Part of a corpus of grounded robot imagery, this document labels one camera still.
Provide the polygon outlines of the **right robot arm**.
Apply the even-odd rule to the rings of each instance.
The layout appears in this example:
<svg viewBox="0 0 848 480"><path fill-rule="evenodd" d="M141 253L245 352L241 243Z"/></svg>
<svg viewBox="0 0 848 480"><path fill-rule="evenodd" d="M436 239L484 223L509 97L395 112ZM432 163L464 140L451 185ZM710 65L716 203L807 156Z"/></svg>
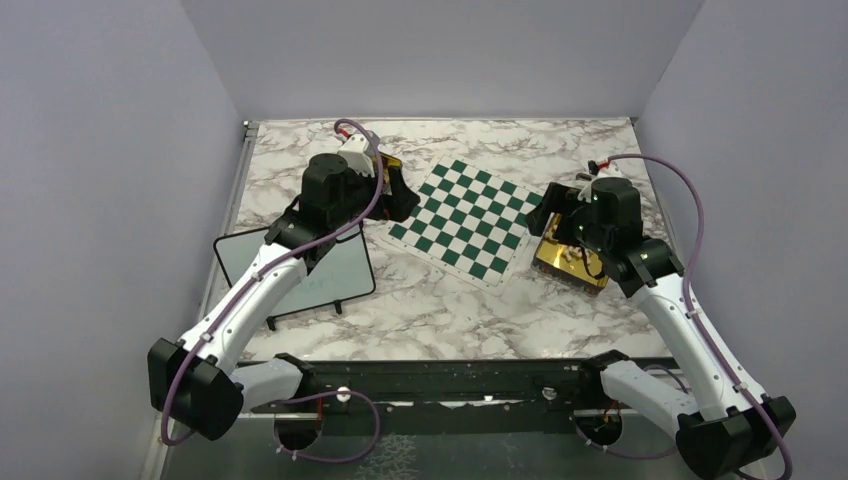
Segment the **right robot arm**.
<svg viewBox="0 0 848 480"><path fill-rule="evenodd" d="M558 216L553 239L598 255L614 281L661 335L688 381L684 393L612 350L585 361L579 398L600 407L618 401L673 438L688 468L702 479L738 473L782 447L797 414L784 396L756 382L716 334L667 243L644 231L641 196L624 178L583 188L550 184L525 217L533 236Z"/></svg>

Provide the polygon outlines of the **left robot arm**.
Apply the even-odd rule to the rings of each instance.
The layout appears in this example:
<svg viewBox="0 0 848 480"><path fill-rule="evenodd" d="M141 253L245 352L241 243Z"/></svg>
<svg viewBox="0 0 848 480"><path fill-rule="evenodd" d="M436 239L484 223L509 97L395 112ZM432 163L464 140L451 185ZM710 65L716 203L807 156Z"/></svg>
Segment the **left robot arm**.
<svg viewBox="0 0 848 480"><path fill-rule="evenodd" d="M419 203L405 183L402 162L368 158L372 176L339 154L313 156L301 192L268 227L251 265L222 300L177 341L158 339L147 354L151 405L162 415L162 441L175 420L190 434L222 437L238 416L274 401L290 410L313 401L314 384L291 361L241 367L238 360L273 310L324 257L340 235L365 219L401 223Z"/></svg>

